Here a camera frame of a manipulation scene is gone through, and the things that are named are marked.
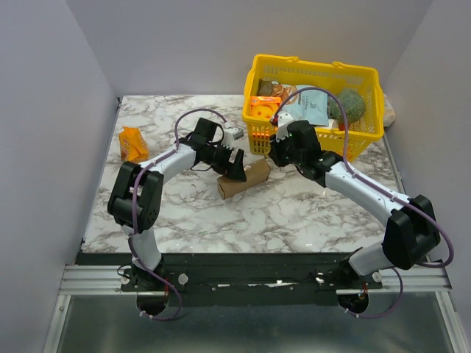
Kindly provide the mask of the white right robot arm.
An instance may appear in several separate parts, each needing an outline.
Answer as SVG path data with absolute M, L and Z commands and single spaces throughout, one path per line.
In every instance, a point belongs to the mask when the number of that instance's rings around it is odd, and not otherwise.
M 377 270 L 410 269 L 440 242 L 431 202 L 386 189 L 353 169 L 334 151 L 322 150 L 307 121 L 284 124 L 270 136 L 269 157 L 276 166 L 293 165 L 303 177 L 334 190 L 371 213 L 385 226 L 382 241 L 353 252 L 339 269 L 339 281 L 355 288 Z

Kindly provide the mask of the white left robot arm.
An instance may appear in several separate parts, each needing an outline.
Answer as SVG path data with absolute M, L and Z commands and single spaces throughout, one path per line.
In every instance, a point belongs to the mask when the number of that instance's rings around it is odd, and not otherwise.
M 236 182 L 245 182 L 244 151 L 234 158 L 233 143 L 243 132 L 230 123 L 200 118 L 194 130 L 178 136 L 162 154 L 143 163 L 121 165 L 107 205 L 107 212 L 128 237 L 132 263 L 141 268 L 138 282 L 147 290 L 162 285 L 162 259 L 153 226 L 160 212 L 163 186 L 178 174 L 204 163 L 209 169 Z

